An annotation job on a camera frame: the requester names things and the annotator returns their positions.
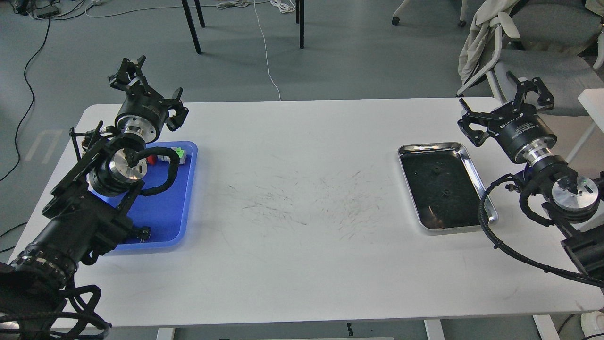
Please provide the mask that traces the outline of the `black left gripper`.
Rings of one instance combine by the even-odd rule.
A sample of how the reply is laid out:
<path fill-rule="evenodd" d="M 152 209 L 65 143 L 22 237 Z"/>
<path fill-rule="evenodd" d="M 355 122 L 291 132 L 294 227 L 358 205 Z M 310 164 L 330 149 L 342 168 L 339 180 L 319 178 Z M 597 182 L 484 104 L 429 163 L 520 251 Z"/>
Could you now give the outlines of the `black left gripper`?
<path fill-rule="evenodd" d="M 123 133 L 134 133 L 149 144 L 159 138 L 163 125 L 172 132 L 179 129 L 189 109 L 181 99 L 183 88 L 177 88 L 171 98 L 151 94 L 151 86 L 142 72 L 145 60 L 145 55 L 136 60 L 123 58 L 117 72 L 109 77 L 109 85 L 127 94 L 115 118 L 115 127 Z"/>

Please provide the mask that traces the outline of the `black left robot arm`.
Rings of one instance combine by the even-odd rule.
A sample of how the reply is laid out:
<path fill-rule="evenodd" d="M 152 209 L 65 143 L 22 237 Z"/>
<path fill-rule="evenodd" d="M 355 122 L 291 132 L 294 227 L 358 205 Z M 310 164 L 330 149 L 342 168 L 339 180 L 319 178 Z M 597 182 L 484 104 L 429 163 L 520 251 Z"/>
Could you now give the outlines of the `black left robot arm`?
<path fill-rule="evenodd" d="M 109 84 L 126 93 L 114 125 L 70 131 L 77 163 L 52 189 L 43 208 L 47 226 L 9 264 L 1 265 L 3 340 L 102 340 L 110 323 L 95 312 L 96 285 L 77 287 L 79 264 L 93 265 L 128 238 L 150 237 L 127 214 L 138 196 L 155 196 L 175 182 L 177 152 L 149 147 L 163 127 L 179 129 L 188 115 L 183 89 L 164 98 L 143 75 L 145 56 L 123 58 Z"/>

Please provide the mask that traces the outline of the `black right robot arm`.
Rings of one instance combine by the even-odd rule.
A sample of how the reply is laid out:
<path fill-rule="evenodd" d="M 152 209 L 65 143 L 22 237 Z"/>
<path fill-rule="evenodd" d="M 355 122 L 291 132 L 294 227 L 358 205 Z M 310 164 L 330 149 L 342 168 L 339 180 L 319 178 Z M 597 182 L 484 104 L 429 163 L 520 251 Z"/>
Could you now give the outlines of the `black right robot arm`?
<path fill-rule="evenodd" d="M 575 224 L 594 217 L 603 201 L 603 178 L 595 180 L 579 175 L 559 155 L 552 153 L 556 136 L 538 115 L 551 110 L 554 97 L 538 77 L 519 80 L 512 72 L 507 77 L 516 85 L 515 97 L 490 113 L 475 112 L 460 99 L 464 114 L 458 125 L 477 147 L 494 138 L 505 155 L 515 164 L 525 164 L 522 172 L 505 174 L 480 195 L 478 220 L 482 231 L 500 249 L 515 260 L 532 265 L 562 278 L 603 287 L 603 226 L 582 232 Z M 509 191 L 518 192 L 520 210 L 542 226 L 556 226 L 564 235 L 561 245 L 577 272 L 552 267 L 531 260 L 508 246 L 489 227 L 486 199 L 490 192 L 505 183 Z"/>

